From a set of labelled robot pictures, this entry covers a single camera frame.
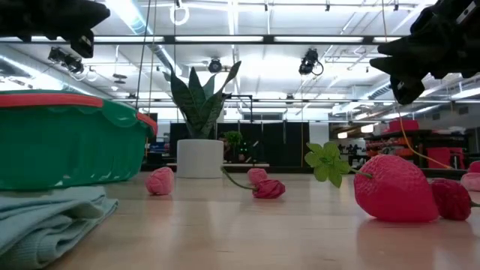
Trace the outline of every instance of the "white pot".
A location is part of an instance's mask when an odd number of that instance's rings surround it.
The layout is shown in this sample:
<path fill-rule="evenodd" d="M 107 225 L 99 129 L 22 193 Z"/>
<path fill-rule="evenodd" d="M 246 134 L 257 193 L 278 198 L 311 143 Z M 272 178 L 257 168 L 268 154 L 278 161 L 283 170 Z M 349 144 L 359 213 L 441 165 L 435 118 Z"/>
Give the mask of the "white pot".
<path fill-rule="evenodd" d="M 222 177 L 224 142 L 212 139 L 182 139 L 177 142 L 177 177 L 216 179 Z"/>

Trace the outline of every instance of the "light blue cloth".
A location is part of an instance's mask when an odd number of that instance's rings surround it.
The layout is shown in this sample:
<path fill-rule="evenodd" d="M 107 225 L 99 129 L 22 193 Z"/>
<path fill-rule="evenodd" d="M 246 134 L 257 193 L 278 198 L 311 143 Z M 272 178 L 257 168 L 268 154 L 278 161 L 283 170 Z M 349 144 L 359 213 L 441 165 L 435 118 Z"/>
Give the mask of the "light blue cloth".
<path fill-rule="evenodd" d="M 0 197 L 0 269 L 41 269 L 72 249 L 117 208 L 103 187 L 37 198 Z"/>

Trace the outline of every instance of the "green stem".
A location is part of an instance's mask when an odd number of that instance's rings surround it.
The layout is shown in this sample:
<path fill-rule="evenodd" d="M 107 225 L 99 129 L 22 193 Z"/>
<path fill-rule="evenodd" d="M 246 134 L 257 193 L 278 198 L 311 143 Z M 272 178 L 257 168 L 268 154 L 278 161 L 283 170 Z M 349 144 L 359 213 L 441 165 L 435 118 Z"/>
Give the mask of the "green stem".
<path fill-rule="evenodd" d="M 251 190 L 251 191 L 257 191 L 257 189 L 255 187 L 247 187 L 247 186 L 244 186 L 242 184 L 239 184 L 237 183 L 235 180 L 233 180 L 232 176 L 230 176 L 230 174 L 228 174 L 228 172 L 225 170 L 225 168 L 221 167 L 221 170 L 222 170 L 222 173 L 237 187 L 239 188 L 243 188 L 243 189 L 248 189 L 248 190 Z"/>
<path fill-rule="evenodd" d="M 373 178 L 373 176 L 371 174 L 368 174 L 368 173 L 365 173 L 365 172 L 360 172 L 359 170 L 357 169 L 353 169 L 353 168 L 350 168 L 350 170 L 354 173 L 358 173 L 358 174 L 361 174 L 363 176 L 367 176 L 368 178 Z"/>

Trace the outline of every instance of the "table surface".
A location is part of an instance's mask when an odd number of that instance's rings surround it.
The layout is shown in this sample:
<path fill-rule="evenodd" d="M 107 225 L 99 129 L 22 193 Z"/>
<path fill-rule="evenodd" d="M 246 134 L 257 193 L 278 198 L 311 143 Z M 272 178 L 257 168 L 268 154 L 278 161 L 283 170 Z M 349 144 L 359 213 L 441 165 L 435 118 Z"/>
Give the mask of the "table surface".
<path fill-rule="evenodd" d="M 337 190 L 271 175 L 286 193 L 261 200 L 226 179 L 177 179 L 173 195 L 149 196 L 147 175 L 107 186 L 116 213 L 47 269 L 480 269 L 480 209 L 468 222 L 382 223 L 357 206 L 352 176 Z"/>

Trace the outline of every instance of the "green plastic basket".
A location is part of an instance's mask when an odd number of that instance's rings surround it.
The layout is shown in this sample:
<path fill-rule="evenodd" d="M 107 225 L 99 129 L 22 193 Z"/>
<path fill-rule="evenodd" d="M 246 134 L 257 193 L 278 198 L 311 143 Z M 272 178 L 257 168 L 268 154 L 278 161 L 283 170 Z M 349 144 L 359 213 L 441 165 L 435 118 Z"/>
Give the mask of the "green plastic basket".
<path fill-rule="evenodd" d="M 157 124 L 124 104 L 66 91 L 0 94 L 0 189 L 126 181 Z"/>

